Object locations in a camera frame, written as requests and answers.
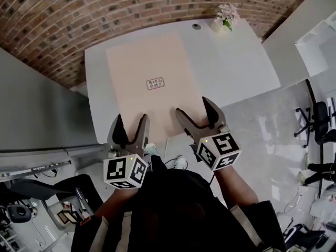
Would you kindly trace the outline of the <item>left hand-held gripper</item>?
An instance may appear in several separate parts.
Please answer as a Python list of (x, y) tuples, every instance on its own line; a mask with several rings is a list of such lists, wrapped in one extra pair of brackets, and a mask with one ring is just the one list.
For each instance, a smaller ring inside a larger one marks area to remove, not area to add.
[(128, 144), (121, 114), (113, 121), (107, 143), (108, 157), (103, 160), (103, 180), (105, 183), (126, 190), (140, 188), (149, 164), (144, 160), (144, 150), (148, 143), (150, 119), (144, 114), (140, 119), (135, 137)]

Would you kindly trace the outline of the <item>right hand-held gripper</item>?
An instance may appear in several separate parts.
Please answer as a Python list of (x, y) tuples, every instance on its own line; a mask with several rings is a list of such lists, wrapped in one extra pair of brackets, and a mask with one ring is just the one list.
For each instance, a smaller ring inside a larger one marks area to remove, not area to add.
[(177, 121), (194, 143), (191, 148), (198, 161), (203, 161), (211, 171), (235, 163), (241, 148), (227, 126), (222, 110), (210, 99), (202, 97), (208, 124), (197, 125), (183, 110), (176, 108)]

